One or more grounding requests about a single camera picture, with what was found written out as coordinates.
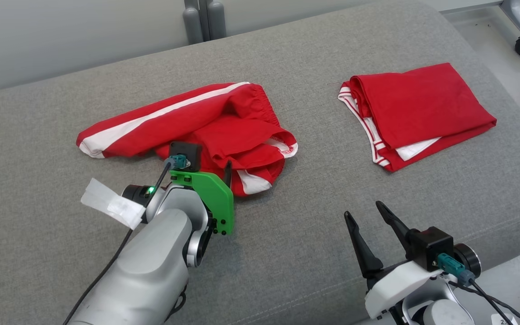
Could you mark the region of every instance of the gray cushion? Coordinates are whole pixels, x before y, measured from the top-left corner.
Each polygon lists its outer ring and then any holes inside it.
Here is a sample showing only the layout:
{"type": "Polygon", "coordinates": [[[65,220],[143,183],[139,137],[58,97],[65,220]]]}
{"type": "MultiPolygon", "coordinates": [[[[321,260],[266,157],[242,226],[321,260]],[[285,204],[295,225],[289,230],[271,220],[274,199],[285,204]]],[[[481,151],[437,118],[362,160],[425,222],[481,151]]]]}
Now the gray cushion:
{"type": "Polygon", "coordinates": [[[0,325],[61,323],[126,229],[80,204],[92,177],[114,190],[154,183],[153,154],[89,158],[89,125],[210,83],[264,86],[299,142],[275,187],[237,200],[231,236],[190,270],[170,324],[349,324],[367,317],[343,220],[350,210],[385,265],[404,253],[382,200],[411,227],[437,226],[485,268],[520,254],[520,109],[442,16],[379,0],[0,91],[0,325]],[[394,174],[336,99],[353,74],[450,62],[497,127],[394,174]]]}

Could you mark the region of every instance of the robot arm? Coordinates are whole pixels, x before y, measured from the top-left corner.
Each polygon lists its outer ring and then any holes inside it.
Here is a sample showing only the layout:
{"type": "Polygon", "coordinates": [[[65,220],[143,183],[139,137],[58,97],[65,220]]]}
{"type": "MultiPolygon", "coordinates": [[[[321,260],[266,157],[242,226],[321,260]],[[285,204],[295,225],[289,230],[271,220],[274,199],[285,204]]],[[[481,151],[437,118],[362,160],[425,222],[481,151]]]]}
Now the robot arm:
{"type": "Polygon", "coordinates": [[[188,284],[183,250],[191,235],[185,212],[159,212],[126,245],[70,324],[162,324],[188,284]]]}

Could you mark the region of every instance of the folded red jersey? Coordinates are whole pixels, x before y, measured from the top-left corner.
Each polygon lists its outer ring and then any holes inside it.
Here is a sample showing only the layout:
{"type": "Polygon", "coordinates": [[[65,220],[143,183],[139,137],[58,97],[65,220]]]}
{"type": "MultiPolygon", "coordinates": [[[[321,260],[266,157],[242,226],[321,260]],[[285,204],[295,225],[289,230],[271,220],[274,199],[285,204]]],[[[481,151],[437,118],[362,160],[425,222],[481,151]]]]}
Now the folded red jersey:
{"type": "Polygon", "coordinates": [[[232,162],[232,191],[244,196],[269,189],[298,150],[280,127],[261,86],[212,84],[94,124],[76,145],[93,158],[131,157],[155,150],[168,157],[172,141],[202,145],[201,170],[223,177],[232,162]]]}
{"type": "Polygon", "coordinates": [[[373,162],[391,172],[497,124],[449,63],[353,76],[338,99],[367,132],[373,162]]]}

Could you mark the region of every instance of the green bracket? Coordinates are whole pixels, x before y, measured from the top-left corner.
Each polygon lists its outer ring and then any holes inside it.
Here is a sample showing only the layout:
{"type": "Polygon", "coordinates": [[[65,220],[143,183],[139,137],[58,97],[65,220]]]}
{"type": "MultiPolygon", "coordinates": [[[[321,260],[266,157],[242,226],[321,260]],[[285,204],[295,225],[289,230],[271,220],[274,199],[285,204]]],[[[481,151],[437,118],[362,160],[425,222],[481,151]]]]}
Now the green bracket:
{"type": "Polygon", "coordinates": [[[234,228],[234,194],[214,173],[170,171],[172,182],[189,186],[200,195],[204,204],[217,220],[219,233],[231,234],[234,228]]]}

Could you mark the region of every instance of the tape strip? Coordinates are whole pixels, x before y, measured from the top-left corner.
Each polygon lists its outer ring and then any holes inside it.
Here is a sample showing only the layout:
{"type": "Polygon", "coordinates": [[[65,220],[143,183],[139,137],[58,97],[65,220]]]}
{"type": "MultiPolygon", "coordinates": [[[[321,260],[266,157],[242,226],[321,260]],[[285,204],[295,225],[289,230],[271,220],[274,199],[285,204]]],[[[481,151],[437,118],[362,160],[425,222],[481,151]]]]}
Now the tape strip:
{"type": "Polygon", "coordinates": [[[81,203],[107,214],[132,230],[142,222],[146,211],[141,204],[117,195],[95,178],[85,188],[81,203]]]}

